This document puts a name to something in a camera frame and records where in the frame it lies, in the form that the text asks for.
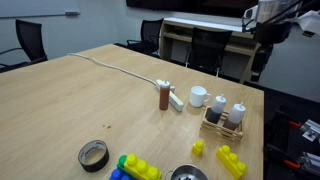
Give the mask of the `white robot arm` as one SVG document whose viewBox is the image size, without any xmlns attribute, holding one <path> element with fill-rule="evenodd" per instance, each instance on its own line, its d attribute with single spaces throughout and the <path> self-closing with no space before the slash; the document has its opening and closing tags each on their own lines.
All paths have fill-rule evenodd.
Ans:
<svg viewBox="0 0 320 180">
<path fill-rule="evenodd" d="M 274 24 L 297 23 L 303 31 L 320 34 L 319 0 L 258 0 L 242 16 L 242 31 L 256 32 Z"/>
</svg>

